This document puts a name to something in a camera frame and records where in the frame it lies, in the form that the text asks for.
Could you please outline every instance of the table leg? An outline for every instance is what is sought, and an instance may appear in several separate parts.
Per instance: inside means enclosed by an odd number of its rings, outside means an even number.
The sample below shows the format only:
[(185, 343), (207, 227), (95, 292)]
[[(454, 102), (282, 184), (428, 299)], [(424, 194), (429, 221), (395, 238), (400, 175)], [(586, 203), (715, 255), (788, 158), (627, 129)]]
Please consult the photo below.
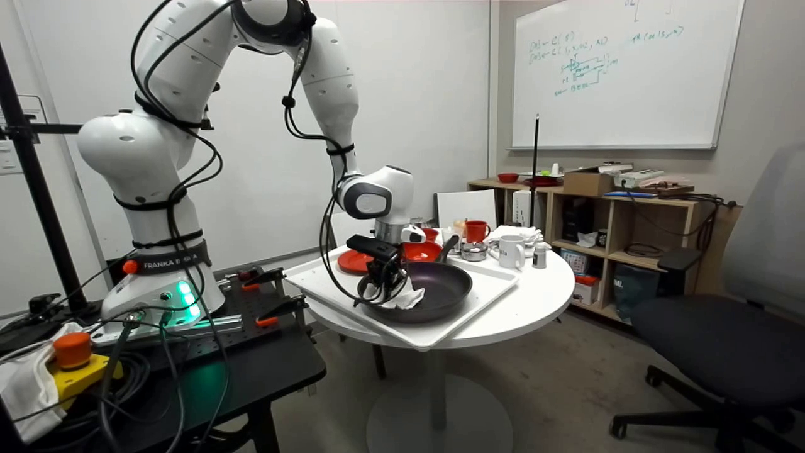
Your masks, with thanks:
[(370, 453), (505, 453), (513, 427), (505, 407), (478, 382), (446, 375), (428, 358), (428, 373), (385, 385), (366, 422)]
[(428, 358), (428, 388), (429, 388), (429, 427), (446, 431), (447, 422), (447, 389), (446, 389), (446, 362)]
[(278, 453), (272, 402), (258, 402), (248, 411), (248, 431), (257, 453)]

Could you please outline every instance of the black office chair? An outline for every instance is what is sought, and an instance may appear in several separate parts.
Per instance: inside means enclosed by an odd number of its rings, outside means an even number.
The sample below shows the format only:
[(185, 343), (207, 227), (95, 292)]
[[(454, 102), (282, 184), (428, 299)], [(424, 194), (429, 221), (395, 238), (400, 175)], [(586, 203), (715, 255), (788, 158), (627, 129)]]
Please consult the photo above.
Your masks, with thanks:
[(717, 447), (784, 441), (805, 402), (805, 144), (781, 149), (759, 175), (725, 251), (730, 297), (658, 297), (633, 307), (635, 334), (695, 385), (649, 364), (647, 382), (679, 389), (700, 411), (617, 414), (627, 426), (715, 427)]

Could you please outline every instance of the desk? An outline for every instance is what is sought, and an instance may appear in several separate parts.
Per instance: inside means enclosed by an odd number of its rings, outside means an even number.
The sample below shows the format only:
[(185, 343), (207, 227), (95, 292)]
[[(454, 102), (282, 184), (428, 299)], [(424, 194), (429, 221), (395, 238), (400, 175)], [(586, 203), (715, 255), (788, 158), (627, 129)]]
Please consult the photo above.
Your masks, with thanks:
[[(471, 379), (446, 375), (438, 355), (534, 333), (568, 307), (571, 292), (573, 272), (559, 255), (547, 255), (545, 268), (525, 265), (513, 292), (428, 351), (424, 382), (389, 382), (370, 413), (370, 450), (511, 450), (513, 432), (501, 401)], [(339, 334), (383, 346), (405, 346), (396, 338), (366, 330), (317, 299), (307, 299), (307, 305), (321, 325)]]
[[(185, 411), (184, 441), (189, 441), (191, 436), (201, 436), (207, 422), (212, 419), (220, 385), (227, 382), (227, 368), (228, 393), (217, 422), (230, 419), (237, 414), (248, 414), (248, 427), (253, 426), (248, 436), (257, 450), (278, 450), (272, 422), (272, 401), (323, 378), (323, 362), (298, 321), (285, 317), (277, 333), (253, 338), (251, 319), (257, 312), (266, 310), (266, 305), (258, 305), (257, 299), (258, 297), (228, 294), (227, 312), (242, 312), (243, 328), (242, 333), (237, 333), (239, 338), (224, 334), (224, 343), (230, 345), (227, 346), (227, 364), (218, 355), (199, 358), (181, 364), (179, 373)], [(157, 359), (157, 355), (161, 351), (152, 346), (145, 349), (145, 358), (152, 362)], [(113, 419), (117, 446), (124, 450), (162, 450), (170, 443), (179, 419), (179, 401), (170, 373), (152, 373), (137, 397), (126, 404), (126, 411), (145, 422), (131, 422), (117, 414)], [(102, 436), (97, 436), (97, 441), (93, 441), (82, 450), (111, 447), (105, 446)]]

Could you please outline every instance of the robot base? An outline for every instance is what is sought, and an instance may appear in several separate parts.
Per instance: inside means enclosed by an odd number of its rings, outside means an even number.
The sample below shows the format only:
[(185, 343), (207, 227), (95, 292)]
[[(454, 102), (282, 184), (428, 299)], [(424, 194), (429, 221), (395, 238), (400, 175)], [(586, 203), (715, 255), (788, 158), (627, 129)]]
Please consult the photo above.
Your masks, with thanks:
[(93, 339), (97, 345), (116, 343), (124, 333), (124, 319), (135, 321), (127, 338), (144, 339), (157, 334), (161, 328), (196, 325), (207, 314), (213, 314), (224, 307), (227, 297), (220, 294), (212, 268), (207, 265), (199, 268), (201, 277), (193, 268), (189, 272), (193, 281), (204, 287), (201, 297), (184, 268), (165, 275), (127, 275), (121, 278), (100, 305), (102, 333)]

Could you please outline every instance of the bottle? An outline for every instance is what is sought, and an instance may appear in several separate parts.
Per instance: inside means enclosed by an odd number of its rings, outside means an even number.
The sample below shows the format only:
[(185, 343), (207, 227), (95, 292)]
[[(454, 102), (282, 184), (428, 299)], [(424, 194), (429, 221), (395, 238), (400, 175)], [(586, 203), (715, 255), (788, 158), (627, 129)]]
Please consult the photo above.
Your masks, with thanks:
[(545, 242), (537, 242), (535, 247), (534, 247), (534, 267), (535, 268), (545, 268), (547, 267), (547, 244)]

